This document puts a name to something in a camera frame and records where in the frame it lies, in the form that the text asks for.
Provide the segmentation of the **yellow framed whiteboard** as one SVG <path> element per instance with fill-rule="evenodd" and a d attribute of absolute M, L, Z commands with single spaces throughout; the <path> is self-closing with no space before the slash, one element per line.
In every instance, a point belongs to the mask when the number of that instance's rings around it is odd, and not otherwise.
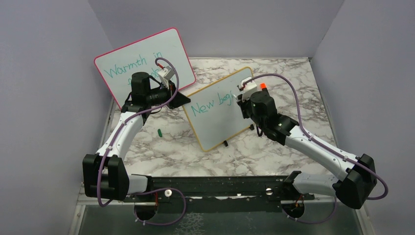
<path fill-rule="evenodd" d="M 244 67 L 188 96 L 191 102 L 183 106 L 184 112 L 203 151 L 228 142 L 253 125 L 242 117 L 235 98 L 240 94 L 237 85 L 249 77 L 253 77 L 252 69 Z"/>

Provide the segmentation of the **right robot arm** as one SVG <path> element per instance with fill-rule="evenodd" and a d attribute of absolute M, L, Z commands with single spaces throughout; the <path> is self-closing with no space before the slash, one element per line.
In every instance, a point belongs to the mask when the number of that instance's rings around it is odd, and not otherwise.
<path fill-rule="evenodd" d="M 371 156 L 355 156 L 303 131 L 296 120 L 277 112 L 266 90 L 254 92 L 248 99 L 240 94 L 236 100 L 243 118 L 251 119 L 260 130 L 259 136 L 295 149 L 330 171 L 328 176 L 292 173 L 282 186 L 286 198 L 295 199 L 301 193 L 323 194 L 335 196 L 352 209 L 360 209 L 369 199 L 377 184 Z"/>

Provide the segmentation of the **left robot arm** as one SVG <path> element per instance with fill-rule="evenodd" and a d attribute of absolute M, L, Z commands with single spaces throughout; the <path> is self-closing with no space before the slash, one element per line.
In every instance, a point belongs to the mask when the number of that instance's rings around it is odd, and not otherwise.
<path fill-rule="evenodd" d="M 107 206 L 105 199 L 122 201 L 130 194 L 136 194 L 142 201 L 153 197 L 149 177 L 129 175 L 124 159 L 134 137 L 154 110 L 163 106 L 175 109 L 190 102 L 190 98 L 178 91 L 178 83 L 171 81 L 176 76 L 174 69 L 166 67 L 158 72 L 159 86 L 151 88 L 153 76 L 146 72 L 132 74 L 131 91 L 121 107 L 115 130 L 96 153 L 87 154 L 82 161 L 85 194 L 97 198 L 99 206 Z"/>

